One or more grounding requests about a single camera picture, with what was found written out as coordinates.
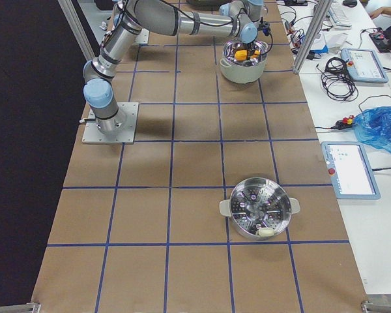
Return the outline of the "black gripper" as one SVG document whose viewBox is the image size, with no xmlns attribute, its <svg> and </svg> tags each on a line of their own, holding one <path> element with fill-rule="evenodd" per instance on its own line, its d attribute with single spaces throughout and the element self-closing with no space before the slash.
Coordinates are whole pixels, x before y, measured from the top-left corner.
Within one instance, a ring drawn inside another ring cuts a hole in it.
<svg viewBox="0 0 391 313">
<path fill-rule="evenodd" d="M 253 22 L 247 23 L 239 31 L 239 39 L 244 44 L 249 44 L 257 39 L 258 33 L 270 36 L 270 24 L 267 21 L 259 22 L 255 26 Z"/>
</svg>

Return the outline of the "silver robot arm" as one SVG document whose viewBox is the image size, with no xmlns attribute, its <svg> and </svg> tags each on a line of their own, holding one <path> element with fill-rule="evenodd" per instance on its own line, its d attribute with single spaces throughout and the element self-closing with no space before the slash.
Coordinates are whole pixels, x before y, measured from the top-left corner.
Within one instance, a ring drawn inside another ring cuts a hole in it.
<svg viewBox="0 0 391 313">
<path fill-rule="evenodd" d="M 263 1 L 115 1 L 111 29 L 99 53 L 83 67 L 83 95 L 98 134 L 116 136 L 127 129 L 131 116 L 115 98 L 112 81 L 117 67 L 143 31 L 157 37 L 221 37 L 243 46 L 255 44 L 267 32 L 267 8 Z"/>
</svg>

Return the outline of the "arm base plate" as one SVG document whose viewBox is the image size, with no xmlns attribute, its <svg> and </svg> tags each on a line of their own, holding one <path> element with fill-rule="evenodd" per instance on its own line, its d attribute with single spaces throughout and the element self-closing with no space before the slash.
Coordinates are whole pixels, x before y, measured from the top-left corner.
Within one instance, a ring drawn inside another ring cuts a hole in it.
<svg viewBox="0 0 391 313">
<path fill-rule="evenodd" d="M 149 30 L 142 29 L 140 34 L 135 38 L 134 45 L 147 45 L 149 42 Z"/>
<path fill-rule="evenodd" d="M 87 118 L 81 120 L 85 125 L 82 143 L 85 144 L 133 144 L 139 112 L 139 102 L 118 102 L 115 117 L 103 120 L 95 117 L 89 110 Z"/>
</svg>

